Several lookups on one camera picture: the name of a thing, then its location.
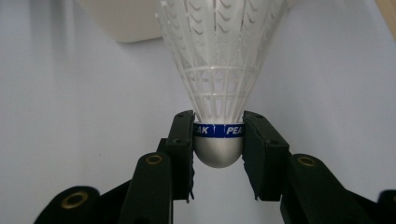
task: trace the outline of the white wall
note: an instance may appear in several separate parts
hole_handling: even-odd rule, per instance
[[[374,1],[300,0],[247,109],[375,200],[396,186],[395,60]],[[72,1],[0,0],[0,223],[33,223],[75,185],[115,188],[189,108],[160,39],[118,44]],[[175,223],[282,223],[242,161],[194,168],[196,200],[176,203]]]

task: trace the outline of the blue label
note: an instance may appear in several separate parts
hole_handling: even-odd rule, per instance
[[[244,124],[194,123],[194,136],[208,138],[235,138],[244,136]]]

